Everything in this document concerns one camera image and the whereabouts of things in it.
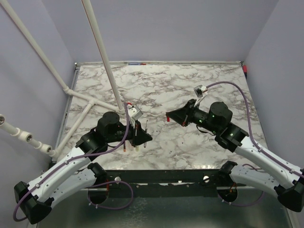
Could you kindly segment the thin silver red pen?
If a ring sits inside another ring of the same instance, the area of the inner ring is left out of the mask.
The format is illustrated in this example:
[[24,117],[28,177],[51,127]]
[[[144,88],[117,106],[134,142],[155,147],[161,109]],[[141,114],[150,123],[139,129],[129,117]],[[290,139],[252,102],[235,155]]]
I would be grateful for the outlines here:
[[[147,136],[146,136],[146,134],[147,134],[147,123],[148,123],[148,120],[146,120],[146,124],[145,124],[145,139],[147,139]],[[144,144],[143,144],[143,147],[144,148],[146,148],[146,146],[147,146],[147,140],[144,142]]]

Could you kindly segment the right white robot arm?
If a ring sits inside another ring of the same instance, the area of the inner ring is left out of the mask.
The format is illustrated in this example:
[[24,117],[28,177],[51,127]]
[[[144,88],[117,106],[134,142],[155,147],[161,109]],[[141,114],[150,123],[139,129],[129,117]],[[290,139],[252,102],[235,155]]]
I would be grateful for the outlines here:
[[219,182],[224,186],[234,182],[260,189],[277,197],[286,208],[301,212],[304,207],[304,170],[278,157],[233,124],[233,113],[224,102],[214,102],[208,112],[200,110],[195,103],[191,99],[182,108],[167,112],[167,119],[183,127],[195,124],[214,133],[219,146],[245,157],[263,170],[250,171],[234,162],[226,162],[218,174]]

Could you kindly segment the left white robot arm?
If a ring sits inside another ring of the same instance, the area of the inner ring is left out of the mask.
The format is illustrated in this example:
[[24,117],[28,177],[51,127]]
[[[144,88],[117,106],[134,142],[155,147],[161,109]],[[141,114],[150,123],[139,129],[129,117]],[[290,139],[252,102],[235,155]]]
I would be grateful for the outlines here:
[[128,108],[127,125],[120,122],[116,112],[106,112],[97,122],[97,126],[84,134],[75,147],[59,162],[36,179],[26,183],[18,182],[14,186],[16,208],[21,209],[30,224],[43,220],[63,199],[82,188],[101,187],[107,181],[105,170],[94,159],[113,152],[108,149],[110,143],[122,145],[129,141],[132,147],[152,140],[142,129],[139,118],[143,115],[137,107]]

